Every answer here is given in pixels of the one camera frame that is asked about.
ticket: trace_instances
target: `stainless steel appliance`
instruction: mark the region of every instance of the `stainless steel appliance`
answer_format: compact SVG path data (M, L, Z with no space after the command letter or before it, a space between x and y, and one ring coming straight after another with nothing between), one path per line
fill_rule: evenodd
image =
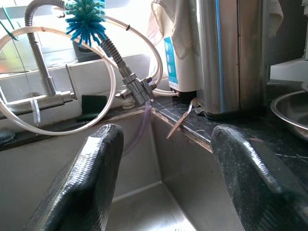
M197 96L206 116L260 110L267 82L268 1L191 0L190 9Z

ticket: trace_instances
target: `green sponge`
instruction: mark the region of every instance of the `green sponge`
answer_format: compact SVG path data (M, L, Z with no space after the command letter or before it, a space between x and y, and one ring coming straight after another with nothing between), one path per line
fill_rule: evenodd
M93 120L104 109L106 104L107 97L104 95L82 95L82 114L77 118L77 121Z

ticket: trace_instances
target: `metal fitting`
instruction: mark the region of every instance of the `metal fitting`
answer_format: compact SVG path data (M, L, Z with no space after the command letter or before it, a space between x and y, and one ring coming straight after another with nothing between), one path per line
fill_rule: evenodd
M127 90L117 94L117 98L126 99L130 96L134 98L139 104L144 104L148 100L154 98L152 92L156 88L156 85L149 85L152 82L152 78L148 77L143 80L139 80L135 73L132 73L130 68L124 61L118 64L119 72L123 77L123 83L126 85Z

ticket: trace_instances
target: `purple tube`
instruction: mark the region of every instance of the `purple tube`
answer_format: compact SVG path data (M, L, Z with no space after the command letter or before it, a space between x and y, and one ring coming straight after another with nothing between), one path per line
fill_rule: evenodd
M141 137L144 134L145 129L148 127L148 124L150 122L150 117L151 117L151 101L148 100L145 103L144 114L143 114L141 126L140 126L139 131L138 131L138 135L137 135L137 137L134 140L132 140L132 141L130 141L128 143L128 147L126 147L123 150L122 157L124 157L127 154L129 154L130 151L133 150L136 147L136 145L139 143Z

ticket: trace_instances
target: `brush bristles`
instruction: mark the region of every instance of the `brush bristles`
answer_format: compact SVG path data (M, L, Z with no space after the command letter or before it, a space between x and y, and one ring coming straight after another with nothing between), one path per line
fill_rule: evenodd
M68 22L67 34L73 32L71 40L80 39L79 45L84 41L91 44L91 38L99 45L99 37L106 39L106 28L101 22L106 20L102 18L105 12L105 0L74 0L75 3L66 4L66 14L74 15L73 18L66 19Z

